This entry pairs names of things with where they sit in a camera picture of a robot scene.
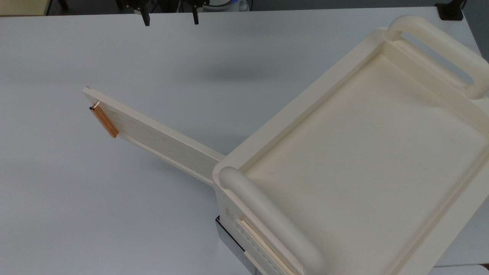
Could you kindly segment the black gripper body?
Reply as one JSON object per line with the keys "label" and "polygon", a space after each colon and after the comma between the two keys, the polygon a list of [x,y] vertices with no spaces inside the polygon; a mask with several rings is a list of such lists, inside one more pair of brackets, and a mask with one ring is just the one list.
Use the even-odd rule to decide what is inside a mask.
{"label": "black gripper body", "polygon": [[[142,10],[146,7],[149,0],[117,0],[116,4],[119,9],[131,8],[133,10]],[[184,0],[192,8],[200,8],[203,5],[209,5],[209,0]]]}

